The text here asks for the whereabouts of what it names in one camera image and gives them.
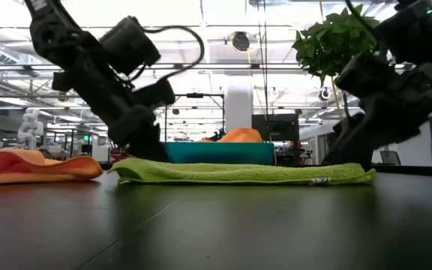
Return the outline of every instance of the potted plant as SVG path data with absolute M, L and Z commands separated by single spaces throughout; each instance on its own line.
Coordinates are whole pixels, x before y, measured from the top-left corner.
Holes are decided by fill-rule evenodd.
M 362 4 L 355 7 L 361 14 Z M 369 26 L 379 21 L 362 16 Z M 296 32 L 292 48 L 297 50 L 296 60 L 304 71 L 319 77 L 323 87 L 326 77 L 337 76 L 351 57 L 371 52 L 376 46 L 374 37 L 346 8 L 340 13 L 326 16 L 324 22 L 315 23 L 304 31 Z

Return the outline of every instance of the black table surface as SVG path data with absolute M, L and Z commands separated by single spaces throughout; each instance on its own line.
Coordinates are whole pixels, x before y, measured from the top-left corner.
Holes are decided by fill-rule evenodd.
M 0 186 L 0 269 L 432 269 L 432 177 Z

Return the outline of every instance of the teal container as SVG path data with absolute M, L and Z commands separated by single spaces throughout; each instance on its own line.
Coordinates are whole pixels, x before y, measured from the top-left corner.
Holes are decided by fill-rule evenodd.
M 272 143 L 167 142 L 169 162 L 175 164 L 260 164 L 272 165 Z

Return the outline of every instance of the orange towel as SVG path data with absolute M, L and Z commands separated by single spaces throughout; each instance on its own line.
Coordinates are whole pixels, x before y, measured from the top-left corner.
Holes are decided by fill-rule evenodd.
M 213 141 L 202 139 L 200 143 L 214 143 Z M 258 130 L 252 128 L 238 128 L 228 132 L 216 143 L 262 143 L 263 138 L 261 138 Z
M 58 161 L 45 159 L 39 151 L 0 150 L 0 184 L 91 180 L 102 173 L 91 157 Z

